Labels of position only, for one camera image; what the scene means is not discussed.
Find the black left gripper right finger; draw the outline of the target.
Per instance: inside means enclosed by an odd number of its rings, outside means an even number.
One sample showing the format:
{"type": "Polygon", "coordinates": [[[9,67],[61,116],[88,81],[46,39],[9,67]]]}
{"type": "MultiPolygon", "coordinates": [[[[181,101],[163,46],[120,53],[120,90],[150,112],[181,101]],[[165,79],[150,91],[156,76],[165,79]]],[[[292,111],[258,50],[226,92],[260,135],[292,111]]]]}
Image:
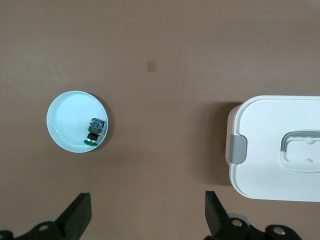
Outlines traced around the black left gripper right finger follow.
{"type": "Polygon", "coordinates": [[[205,192],[205,219],[210,231],[207,240],[300,240],[290,227],[268,225],[258,230],[244,215],[228,213],[215,191],[205,192]]]}

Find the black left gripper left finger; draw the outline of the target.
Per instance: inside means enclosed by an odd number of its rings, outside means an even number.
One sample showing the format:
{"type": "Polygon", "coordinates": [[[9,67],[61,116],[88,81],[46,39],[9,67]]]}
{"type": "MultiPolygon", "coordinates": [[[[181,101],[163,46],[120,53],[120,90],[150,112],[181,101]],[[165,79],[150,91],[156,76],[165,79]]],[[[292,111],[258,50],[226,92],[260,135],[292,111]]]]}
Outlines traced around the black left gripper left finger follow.
{"type": "Polygon", "coordinates": [[[2,240],[79,240],[91,221],[91,195],[80,193],[55,221],[37,224],[27,233],[14,237],[1,230],[2,240]]]}

